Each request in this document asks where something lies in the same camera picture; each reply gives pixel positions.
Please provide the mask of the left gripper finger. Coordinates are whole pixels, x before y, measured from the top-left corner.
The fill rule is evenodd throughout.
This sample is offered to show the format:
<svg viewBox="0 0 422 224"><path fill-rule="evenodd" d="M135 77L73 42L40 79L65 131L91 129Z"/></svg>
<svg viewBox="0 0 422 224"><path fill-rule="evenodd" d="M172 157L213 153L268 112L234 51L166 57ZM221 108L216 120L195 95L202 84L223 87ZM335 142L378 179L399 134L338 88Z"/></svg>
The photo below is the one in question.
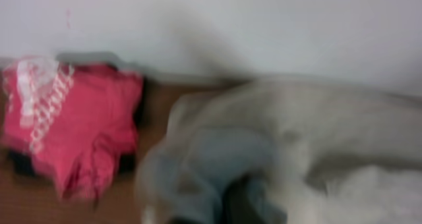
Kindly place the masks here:
<svg viewBox="0 0 422 224"><path fill-rule="evenodd" d="M263 224L264 221L254 209L247 196L247 181L233 182L223 195L223 224Z"/></svg>

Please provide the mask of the beige t-shirt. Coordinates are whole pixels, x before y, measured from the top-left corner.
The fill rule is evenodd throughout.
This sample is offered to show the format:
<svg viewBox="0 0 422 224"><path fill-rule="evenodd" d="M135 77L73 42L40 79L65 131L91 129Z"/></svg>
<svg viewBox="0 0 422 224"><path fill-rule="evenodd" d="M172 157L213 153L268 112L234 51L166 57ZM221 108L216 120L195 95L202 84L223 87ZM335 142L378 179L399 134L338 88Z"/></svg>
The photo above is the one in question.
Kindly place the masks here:
<svg viewBox="0 0 422 224"><path fill-rule="evenodd" d="M142 223L221 223L247 181L264 223L420 223L421 98L300 78L188 94L138 165Z"/></svg>

